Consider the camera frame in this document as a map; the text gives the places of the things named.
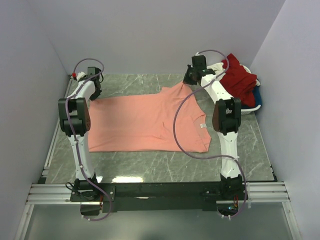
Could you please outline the salmon pink t-shirt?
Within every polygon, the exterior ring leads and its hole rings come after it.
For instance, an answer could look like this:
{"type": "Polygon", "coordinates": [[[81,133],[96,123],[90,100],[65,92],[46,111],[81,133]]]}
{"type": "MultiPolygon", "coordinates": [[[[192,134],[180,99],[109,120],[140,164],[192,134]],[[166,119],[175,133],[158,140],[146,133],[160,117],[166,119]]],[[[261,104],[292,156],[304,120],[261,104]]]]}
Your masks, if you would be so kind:
{"type": "Polygon", "coordinates": [[[206,114],[180,82],[159,93],[100,98],[90,103],[90,152],[206,153],[206,114]]]}

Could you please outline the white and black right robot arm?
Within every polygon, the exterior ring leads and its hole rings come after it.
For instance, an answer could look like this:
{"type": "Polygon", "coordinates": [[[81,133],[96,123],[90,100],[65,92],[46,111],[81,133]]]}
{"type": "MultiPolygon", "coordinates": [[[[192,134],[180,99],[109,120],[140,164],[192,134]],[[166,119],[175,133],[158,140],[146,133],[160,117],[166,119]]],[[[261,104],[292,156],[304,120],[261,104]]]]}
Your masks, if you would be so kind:
{"type": "Polygon", "coordinates": [[[241,100],[225,90],[213,69],[207,68],[204,55],[197,54],[187,66],[183,83],[200,85],[214,102],[212,126],[217,132],[221,149],[220,187],[212,194],[230,200],[244,191],[238,165],[237,138],[241,126],[241,100]]]}

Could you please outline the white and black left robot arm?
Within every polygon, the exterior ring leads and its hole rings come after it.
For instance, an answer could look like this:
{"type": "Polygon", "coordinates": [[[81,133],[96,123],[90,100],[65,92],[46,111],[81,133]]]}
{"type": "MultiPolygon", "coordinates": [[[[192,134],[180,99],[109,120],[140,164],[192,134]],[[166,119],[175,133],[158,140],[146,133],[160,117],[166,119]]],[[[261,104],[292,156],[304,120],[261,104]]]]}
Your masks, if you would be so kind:
{"type": "Polygon", "coordinates": [[[91,118],[88,102],[100,96],[102,70],[90,66],[87,72],[73,73],[75,90],[66,98],[58,100],[59,125],[71,144],[75,162],[75,181],[65,186],[71,190],[72,202],[97,201],[101,196],[97,186],[96,172],[89,152],[91,118]]]}

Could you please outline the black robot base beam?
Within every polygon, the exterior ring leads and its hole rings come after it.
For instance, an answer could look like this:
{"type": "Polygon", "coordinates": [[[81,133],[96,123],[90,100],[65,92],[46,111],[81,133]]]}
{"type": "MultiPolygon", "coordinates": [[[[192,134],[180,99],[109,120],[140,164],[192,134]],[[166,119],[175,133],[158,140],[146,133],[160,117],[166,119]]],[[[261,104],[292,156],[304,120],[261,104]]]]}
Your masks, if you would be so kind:
{"type": "Polygon", "coordinates": [[[81,205],[81,212],[98,214],[120,211],[203,210],[216,211],[219,201],[237,204],[246,200],[241,180],[200,182],[100,183],[95,189],[86,181],[76,181],[70,201],[81,205]]]}

